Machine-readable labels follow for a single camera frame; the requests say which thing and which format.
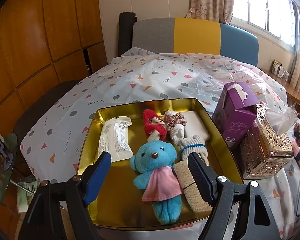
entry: window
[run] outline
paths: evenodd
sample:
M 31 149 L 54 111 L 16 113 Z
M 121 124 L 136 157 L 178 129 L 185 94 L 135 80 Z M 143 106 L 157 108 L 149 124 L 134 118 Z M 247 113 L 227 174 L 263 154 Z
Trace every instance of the window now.
M 294 46 L 295 16 L 291 0 L 234 0 L 233 17 Z

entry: bear's nose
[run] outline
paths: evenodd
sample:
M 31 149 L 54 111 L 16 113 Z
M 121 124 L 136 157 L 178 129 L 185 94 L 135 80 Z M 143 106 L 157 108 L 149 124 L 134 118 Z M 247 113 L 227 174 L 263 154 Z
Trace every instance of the bear's nose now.
M 158 153 L 152 153 L 151 158 L 156 159 L 158 157 Z

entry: wooden desk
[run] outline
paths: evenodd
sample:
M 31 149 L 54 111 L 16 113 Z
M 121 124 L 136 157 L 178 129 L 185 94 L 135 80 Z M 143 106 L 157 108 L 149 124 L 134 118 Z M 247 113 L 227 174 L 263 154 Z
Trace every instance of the wooden desk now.
M 264 73 L 266 73 L 269 77 L 273 78 L 275 81 L 280 83 L 287 91 L 287 97 L 300 104 L 300 94 L 294 89 L 289 82 L 284 81 L 283 79 L 277 77 L 275 74 L 271 73 L 268 70 L 261 69 Z

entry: purple tissue box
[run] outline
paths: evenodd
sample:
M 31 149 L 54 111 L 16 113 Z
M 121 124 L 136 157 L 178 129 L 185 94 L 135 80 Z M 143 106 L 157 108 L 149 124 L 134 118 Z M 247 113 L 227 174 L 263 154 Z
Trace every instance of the purple tissue box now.
M 243 101 L 235 88 L 227 91 L 235 83 L 248 94 Z M 223 87 L 212 120 L 229 148 L 236 147 L 253 124 L 257 117 L 256 104 L 259 100 L 245 82 L 230 82 Z

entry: blue gripper pad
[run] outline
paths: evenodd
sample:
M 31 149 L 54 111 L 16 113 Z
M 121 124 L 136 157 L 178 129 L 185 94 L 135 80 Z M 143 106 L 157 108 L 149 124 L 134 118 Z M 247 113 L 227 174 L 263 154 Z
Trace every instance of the blue gripper pad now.
M 205 166 L 203 161 L 200 159 L 197 153 L 191 153 L 188 157 L 188 168 L 194 179 L 195 184 L 198 187 L 202 199 L 213 206 L 215 203 L 215 197 L 213 195 L 213 187 L 210 179 L 207 177 L 206 173 L 203 171 L 200 162 Z
M 96 200 L 101 186 L 106 179 L 110 166 L 111 155 L 108 152 L 103 152 L 96 163 L 88 166 L 83 172 L 83 179 L 85 179 L 84 176 L 90 175 L 90 179 L 88 180 L 85 188 L 86 194 L 83 198 L 83 203 L 86 206 L 89 206 L 92 201 Z

